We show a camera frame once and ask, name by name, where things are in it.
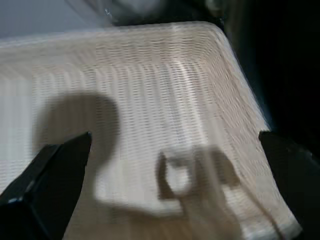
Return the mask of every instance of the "black object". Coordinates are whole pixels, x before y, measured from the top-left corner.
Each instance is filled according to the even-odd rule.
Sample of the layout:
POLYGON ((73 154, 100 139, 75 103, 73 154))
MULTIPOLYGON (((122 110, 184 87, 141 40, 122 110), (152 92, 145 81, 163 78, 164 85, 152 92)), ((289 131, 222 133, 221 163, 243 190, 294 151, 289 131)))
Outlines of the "black object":
POLYGON ((309 150, 274 132, 259 135, 276 185, 303 228, 304 239, 319 231, 320 161, 309 150))
POLYGON ((47 145, 0 195, 1 240, 61 240, 78 202, 92 137, 47 145))

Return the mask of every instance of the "woven texture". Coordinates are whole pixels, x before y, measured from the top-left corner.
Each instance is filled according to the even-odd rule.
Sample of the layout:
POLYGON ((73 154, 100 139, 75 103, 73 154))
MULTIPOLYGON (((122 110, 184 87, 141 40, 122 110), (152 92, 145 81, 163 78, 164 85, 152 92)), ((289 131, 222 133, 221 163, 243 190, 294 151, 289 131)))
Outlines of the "woven texture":
POLYGON ((276 239, 277 228, 286 239, 300 231, 258 140, 268 127, 216 26, 38 37, 3 42, 0 56, 0 191, 44 144, 92 132, 65 239, 166 239, 169 228, 180 229, 175 225, 181 239, 191 238, 181 202, 159 197, 168 148, 200 149, 216 160, 225 207, 244 239, 276 239))

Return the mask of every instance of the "white wicker basket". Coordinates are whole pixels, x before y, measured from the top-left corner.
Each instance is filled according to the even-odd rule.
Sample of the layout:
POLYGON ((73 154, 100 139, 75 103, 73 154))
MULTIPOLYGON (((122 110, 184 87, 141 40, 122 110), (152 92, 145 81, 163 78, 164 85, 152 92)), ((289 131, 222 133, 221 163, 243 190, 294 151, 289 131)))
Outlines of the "white wicker basket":
POLYGON ((159 199, 156 169, 164 149, 195 147, 219 149, 232 163, 239 183, 223 160, 216 172, 245 239, 278 238, 277 228, 286 239, 300 231, 258 140, 268 129, 264 118, 228 40, 212 24, 3 42, 0 96, 0 191, 43 144, 93 134, 65 239, 136 239, 138 233, 148 239, 148 231, 150 239, 166 239, 175 224, 187 229, 181 239, 191 239, 190 218, 162 219, 182 208, 177 200, 159 199), (132 221, 133 212, 156 217, 132 221))

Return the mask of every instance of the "wicker basket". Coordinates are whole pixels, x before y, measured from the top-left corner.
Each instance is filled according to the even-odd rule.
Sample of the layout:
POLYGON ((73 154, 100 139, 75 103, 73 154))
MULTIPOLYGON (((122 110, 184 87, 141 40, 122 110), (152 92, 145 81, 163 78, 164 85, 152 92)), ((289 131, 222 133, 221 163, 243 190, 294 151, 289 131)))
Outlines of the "wicker basket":
POLYGON ((93 134, 65 239, 133 239, 145 231, 170 239, 167 229, 177 224, 182 227, 173 229, 188 239, 203 228, 200 219, 208 216, 199 211, 193 218, 191 209, 204 202, 186 201, 183 210, 181 200, 159 195, 159 156, 167 148, 205 149, 213 154, 206 160, 218 159, 206 165, 203 179, 220 187, 224 207, 240 225, 238 237, 299 233, 258 140, 268 127, 216 26, 165 24, 13 40, 0 44, 0 56, 1 190, 43 144, 93 134))

